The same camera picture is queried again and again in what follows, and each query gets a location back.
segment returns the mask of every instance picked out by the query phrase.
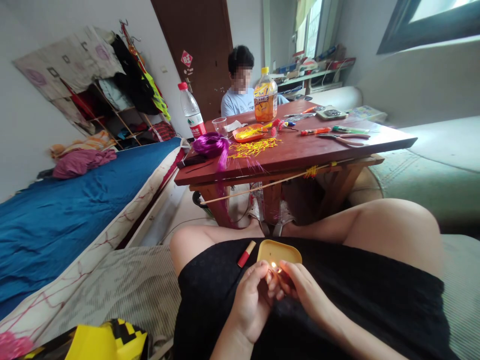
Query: blue bedsheet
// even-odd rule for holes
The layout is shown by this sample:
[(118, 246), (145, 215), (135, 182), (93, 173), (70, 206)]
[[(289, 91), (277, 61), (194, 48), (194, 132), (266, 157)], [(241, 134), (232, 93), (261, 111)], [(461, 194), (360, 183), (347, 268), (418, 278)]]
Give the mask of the blue bedsheet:
[(0, 320), (55, 280), (180, 142), (175, 137), (118, 152), (84, 176), (36, 182), (0, 204)]

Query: person's left hand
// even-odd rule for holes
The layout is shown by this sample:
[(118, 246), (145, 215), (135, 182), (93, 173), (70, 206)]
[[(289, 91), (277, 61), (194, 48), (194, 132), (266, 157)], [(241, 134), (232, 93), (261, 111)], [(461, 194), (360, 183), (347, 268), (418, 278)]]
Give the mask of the person's left hand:
[(261, 283), (268, 272), (269, 264), (265, 260), (247, 269), (236, 288), (230, 311), (230, 323), (252, 344), (262, 333), (273, 303), (267, 296), (267, 284)]

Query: orange plate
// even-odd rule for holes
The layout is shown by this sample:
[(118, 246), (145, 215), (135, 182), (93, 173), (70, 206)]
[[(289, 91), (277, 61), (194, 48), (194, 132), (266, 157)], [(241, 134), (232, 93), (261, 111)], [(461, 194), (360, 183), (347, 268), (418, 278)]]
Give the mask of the orange plate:
[(232, 135), (235, 138), (237, 143), (248, 143), (249, 141), (253, 141), (253, 140), (263, 138), (267, 133), (263, 132), (263, 133), (259, 133), (258, 135), (246, 137), (246, 138), (243, 138), (243, 139), (238, 139), (237, 134), (244, 131), (244, 130), (247, 130), (248, 128), (255, 129), (255, 128), (263, 128), (264, 126), (265, 125), (262, 125), (262, 124), (248, 125), (248, 126), (245, 126), (245, 127), (238, 128), (237, 130), (233, 130)]

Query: black skirt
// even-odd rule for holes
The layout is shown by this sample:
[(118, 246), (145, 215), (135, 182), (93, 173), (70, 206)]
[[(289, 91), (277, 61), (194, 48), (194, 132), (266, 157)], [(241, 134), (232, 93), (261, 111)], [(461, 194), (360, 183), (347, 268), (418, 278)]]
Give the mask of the black skirt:
[[(256, 246), (237, 265), (251, 240)], [(229, 316), (237, 285), (257, 261), (263, 238), (225, 241), (190, 261), (178, 284), (181, 304), (173, 354), (208, 359)], [(297, 248), (328, 298), (352, 321), (410, 360), (458, 359), (449, 347), (443, 312), (444, 283), (403, 262), (361, 249), (316, 240), (274, 238)], [(286, 298), (277, 302), (252, 359), (350, 359), (305, 313)]]

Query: white couch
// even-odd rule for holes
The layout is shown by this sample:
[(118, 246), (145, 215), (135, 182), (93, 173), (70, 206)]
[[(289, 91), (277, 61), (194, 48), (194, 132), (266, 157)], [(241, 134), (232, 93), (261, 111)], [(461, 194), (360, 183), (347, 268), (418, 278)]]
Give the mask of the white couch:
[[(356, 87), (314, 93), (312, 102), (347, 110), (369, 105), (385, 125), (418, 137), (410, 149), (359, 176), (352, 205), (400, 198), (429, 209), (442, 229), (480, 225), (480, 37), (402, 51), (384, 59)], [(451, 347), (480, 359), (480, 242), (443, 235), (444, 309)]]

